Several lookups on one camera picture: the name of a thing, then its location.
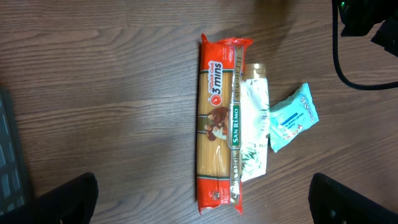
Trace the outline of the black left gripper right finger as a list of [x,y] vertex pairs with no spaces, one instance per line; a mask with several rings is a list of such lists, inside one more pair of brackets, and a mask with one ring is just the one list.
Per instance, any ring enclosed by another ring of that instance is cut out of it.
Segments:
[[322,173],[313,175],[308,201],[314,224],[397,224],[397,214]]

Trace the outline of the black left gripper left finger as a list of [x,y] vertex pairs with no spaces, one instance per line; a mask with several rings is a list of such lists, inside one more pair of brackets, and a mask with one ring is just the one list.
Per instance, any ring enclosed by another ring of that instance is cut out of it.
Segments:
[[84,224],[93,216],[98,182],[86,172],[1,216],[1,224]]

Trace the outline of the teal wet wipes packet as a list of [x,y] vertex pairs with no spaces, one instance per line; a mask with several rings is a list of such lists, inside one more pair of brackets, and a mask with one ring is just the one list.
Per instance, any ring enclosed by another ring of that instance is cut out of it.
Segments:
[[274,152],[319,122],[308,83],[271,108],[270,144]]

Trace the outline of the white tube gold cap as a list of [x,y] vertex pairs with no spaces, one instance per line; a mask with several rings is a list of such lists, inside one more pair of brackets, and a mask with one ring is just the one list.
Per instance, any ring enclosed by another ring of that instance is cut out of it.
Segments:
[[266,65],[251,63],[244,67],[241,81],[243,182],[266,173],[270,130],[269,90]]

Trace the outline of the red spaghetti packet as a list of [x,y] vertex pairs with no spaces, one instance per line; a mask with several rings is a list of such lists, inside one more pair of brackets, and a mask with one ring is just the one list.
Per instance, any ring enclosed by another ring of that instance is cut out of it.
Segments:
[[197,203],[199,211],[232,205],[243,213],[241,180],[241,79],[253,41],[201,37],[197,107]]

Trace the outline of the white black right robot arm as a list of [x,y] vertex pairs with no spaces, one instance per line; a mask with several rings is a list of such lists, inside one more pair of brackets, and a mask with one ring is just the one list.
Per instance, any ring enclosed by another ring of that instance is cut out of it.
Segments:
[[397,55],[397,0],[337,0],[342,37],[362,37],[380,24],[371,42]]

